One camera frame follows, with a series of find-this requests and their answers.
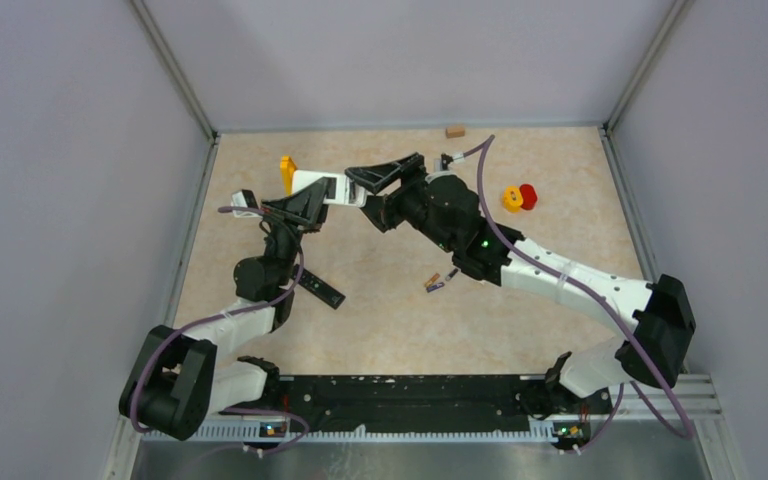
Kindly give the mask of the white remote control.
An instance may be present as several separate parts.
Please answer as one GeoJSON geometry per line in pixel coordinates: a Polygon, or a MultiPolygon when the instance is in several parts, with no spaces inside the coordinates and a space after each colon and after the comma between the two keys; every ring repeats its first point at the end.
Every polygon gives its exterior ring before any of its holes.
{"type": "Polygon", "coordinates": [[[343,173],[297,170],[292,175],[291,193],[299,193],[311,185],[324,191],[323,203],[360,208],[366,204],[368,191],[343,173]]]}

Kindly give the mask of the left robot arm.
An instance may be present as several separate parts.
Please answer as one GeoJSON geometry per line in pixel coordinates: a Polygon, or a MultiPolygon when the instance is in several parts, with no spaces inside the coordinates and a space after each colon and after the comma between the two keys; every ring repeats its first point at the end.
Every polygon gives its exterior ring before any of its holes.
{"type": "Polygon", "coordinates": [[[246,358],[224,368],[217,363],[288,320],[305,267],[302,239],[325,221],[329,190],[329,180],[318,179],[259,206],[220,207],[221,213],[258,218],[264,251],[234,267],[237,299],[231,306],[177,329],[160,325],[148,332],[119,400],[136,432],[186,440],[208,415],[236,404],[262,414],[277,407],[274,366],[246,358]]]}

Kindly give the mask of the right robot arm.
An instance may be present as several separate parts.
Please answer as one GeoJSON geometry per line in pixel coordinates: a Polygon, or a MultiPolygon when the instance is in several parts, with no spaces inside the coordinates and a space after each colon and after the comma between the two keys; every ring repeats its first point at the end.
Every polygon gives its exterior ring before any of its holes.
{"type": "Polygon", "coordinates": [[[653,388],[677,383],[696,331],[679,279],[624,278],[545,249],[490,222],[476,191],[454,173],[427,173],[418,153],[345,173],[366,190],[361,210],[380,231],[408,223],[451,254],[464,275],[549,297],[614,330],[595,347],[561,355],[548,371],[546,397],[554,409],[572,412],[587,396],[628,381],[653,388]]]}

